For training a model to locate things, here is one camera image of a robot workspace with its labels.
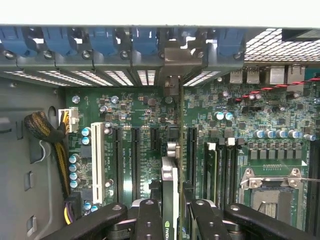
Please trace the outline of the black RAM slot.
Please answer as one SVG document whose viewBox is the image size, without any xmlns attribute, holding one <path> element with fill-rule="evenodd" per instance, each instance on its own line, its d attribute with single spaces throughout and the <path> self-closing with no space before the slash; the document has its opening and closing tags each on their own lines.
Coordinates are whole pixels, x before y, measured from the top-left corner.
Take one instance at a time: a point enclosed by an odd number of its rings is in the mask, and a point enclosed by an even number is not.
<svg viewBox="0 0 320 240">
<path fill-rule="evenodd" d="M 236 140 L 234 137 L 229 137 L 226 140 L 226 204 L 230 204 L 233 200 L 233 163 L 234 163 L 234 146 Z"/>
<path fill-rule="evenodd" d="M 219 207 L 224 209 L 225 202 L 225 171 L 226 171 L 226 150 L 225 139 L 219 139 Z"/>
<path fill-rule="evenodd" d="M 308 177 L 313 179 L 317 172 L 316 156 L 317 156 L 317 142 L 310 142 L 309 162 L 308 162 Z M 317 183 L 312 181 L 308 182 L 307 192 L 307 211 L 306 211 L 306 230 L 312 235 L 315 234 L 314 219 L 315 219 L 315 197 L 317 195 L 316 190 Z"/>
<path fill-rule="evenodd" d="M 238 156 L 239 156 L 239 150 L 241 149 L 242 149 L 241 139 L 237 138 L 235 140 L 235 146 L 233 148 L 233 171 L 235 176 L 238 173 Z"/>
<path fill-rule="evenodd" d="M 316 178 L 319 182 L 316 183 L 316 235 L 320 236 L 320 143 L 316 146 L 317 154 L 316 154 Z"/>
<path fill-rule="evenodd" d="M 218 184 L 218 153 L 217 144 L 206 142 L 204 146 L 204 197 L 212 202 L 217 202 Z"/>
</svg>

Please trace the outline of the CPU socket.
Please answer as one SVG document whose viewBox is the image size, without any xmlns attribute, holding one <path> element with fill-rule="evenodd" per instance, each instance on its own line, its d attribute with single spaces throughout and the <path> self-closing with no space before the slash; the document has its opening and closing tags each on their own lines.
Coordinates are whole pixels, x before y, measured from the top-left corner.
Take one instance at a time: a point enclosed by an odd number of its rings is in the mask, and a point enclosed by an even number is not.
<svg viewBox="0 0 320 240">
<path fill-rule="evenodd" d="M 280 175 L 258 174 L 245 167 L 237 202 L 297 229 L 305 229 L 306 186 L 298 167 Z"/>
</svg>

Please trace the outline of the black power connector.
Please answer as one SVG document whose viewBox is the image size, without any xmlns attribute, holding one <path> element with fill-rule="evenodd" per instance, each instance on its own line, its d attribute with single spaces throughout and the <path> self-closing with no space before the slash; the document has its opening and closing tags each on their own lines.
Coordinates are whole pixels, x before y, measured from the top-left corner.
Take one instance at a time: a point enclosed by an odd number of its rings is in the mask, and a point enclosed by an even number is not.
<svg viewBox="0 0 320 240">
<path fill-rule="evenodd" d="M 82 217 L 82 197 L 80 192 L 72 192 L 64 200 L 63 214 L 68 225 Z"/>
</svg>

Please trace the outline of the white expansion slot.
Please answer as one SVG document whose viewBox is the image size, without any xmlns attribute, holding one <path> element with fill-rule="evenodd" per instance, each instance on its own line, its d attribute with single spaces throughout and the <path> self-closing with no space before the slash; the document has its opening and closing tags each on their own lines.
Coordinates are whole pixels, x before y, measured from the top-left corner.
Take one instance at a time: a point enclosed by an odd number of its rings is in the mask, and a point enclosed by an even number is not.
<svg viewBox="0 0 320 240">
<path fill-rule="evenodd" d="M 91 124 L 91 169 L 92 197 L 94 204 L 103 204 L 105 199 L 105 145 L 104 123 Z"/>
</svg>

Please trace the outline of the short black expansion slot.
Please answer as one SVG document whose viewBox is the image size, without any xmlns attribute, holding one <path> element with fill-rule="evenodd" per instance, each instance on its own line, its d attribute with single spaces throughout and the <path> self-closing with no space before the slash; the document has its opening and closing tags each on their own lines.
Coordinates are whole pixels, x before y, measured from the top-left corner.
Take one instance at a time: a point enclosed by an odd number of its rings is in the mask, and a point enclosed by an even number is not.
<svg viewBox="0 0 320 240">
<path fill-rule="evenodd" d="M 150 150 L 151 151 L 158 151 L 160 144 L 160 135 L 159 135 L 159 129 L 155 127 L 150 128 Z"/>
</svg>

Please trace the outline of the green Dell motherboard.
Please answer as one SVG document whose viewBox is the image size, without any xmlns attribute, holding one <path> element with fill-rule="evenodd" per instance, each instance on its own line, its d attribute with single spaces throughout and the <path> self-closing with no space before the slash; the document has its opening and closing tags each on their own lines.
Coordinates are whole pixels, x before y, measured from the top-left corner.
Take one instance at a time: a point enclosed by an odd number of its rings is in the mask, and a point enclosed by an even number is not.
<svg viewBox="0 0 320 240">
<path fill-rule="evenodd" d="M 196 86 L 195 81 L 205 80 Z M 310 142 L 320 143 L 320 69 L 302 66 L 246 68 L 212 79 L 203 72 L 183 87 L 182 169 L 187 180 L 187 130 L 197 128 L 196 199 L 206 199 L 205 144 L 216 143 L 217 199 L 219 207 L 219 139 L 225 142 L 225 198 L 227 196 L 227 138 L 241 139 L 237 175 L 233 173 L 233 198 L 238 203 L 243 170 L 278 176 L 299 168 L 309 178 Z M 174 102 L 158 87 L 71 88 L 69 108 L 78 109 L 78 131 L 68 137 L 71 190 L 81 193 L 82 216 L 116 202 L 113 128 L 122 129 L 122 204 L 131 206 L 132 128 L 140 128 L 140 198 L 150 198 L 149 184 L 160 181 L 162 159 L 167 153 L 167 127 L 174 120 Z M 105 198 L 93 203 L 91 124 L 104 124 Z M 150 128 L 159 129 L 159 150 L 151 151 Z"/>
</svg>

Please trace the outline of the white power connector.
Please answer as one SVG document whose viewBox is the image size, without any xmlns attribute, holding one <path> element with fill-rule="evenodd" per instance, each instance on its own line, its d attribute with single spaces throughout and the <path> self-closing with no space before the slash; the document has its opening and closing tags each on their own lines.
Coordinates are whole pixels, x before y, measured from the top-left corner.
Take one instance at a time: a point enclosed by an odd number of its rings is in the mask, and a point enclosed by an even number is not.
<svg viewBox="0 0 320 240">
<path fill-rule="evenodd" d="M 76 133 L 79 130 L 79 111 L 77 108 L 58 110 L 59 125 L 64 126 L 65 133 Z"/>
</svg>

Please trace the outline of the open black PC case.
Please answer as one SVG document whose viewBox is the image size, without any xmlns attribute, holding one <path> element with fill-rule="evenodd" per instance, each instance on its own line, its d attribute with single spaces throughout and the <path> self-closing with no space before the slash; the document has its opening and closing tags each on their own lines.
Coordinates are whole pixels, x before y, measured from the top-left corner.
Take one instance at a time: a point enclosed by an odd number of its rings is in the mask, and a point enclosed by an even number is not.
<svg viewBox="0 0 320 240">
<path fill-rule="evenodd" d="M 65 199 L 71 189 L 68 138 L 59 125 L 58 110 L 70 109 L 66 91 L 72 88 L 159 88 L 164 48 L 169 42 L 203 44 L 202 68 L 184 85 L 210 72 L 213 80 L 244 69 L 301 66 L 320 69 L 320 29 L 245 26 L 54 26 L 72 28 L 77 54 L 62 56 L 46 45 L 42 27 L 27 32 L 28 56 L 5 49 L 0 40 L 0 240 L 41 240 L 67 224 Z M 115 29 L 117 53 L 102 55 L 92 49 L 89 28 Z M 157 52 L 134 50 L 132 28 L 156 28 Z M 197 28 L 185 42 L 174 38 L 174 28 Z M 245 29 L 243 60 L 219 58 L 220 28 Z M 180 183 L 179 240 L 186 233 L 183 183 Z"/>
</svg>

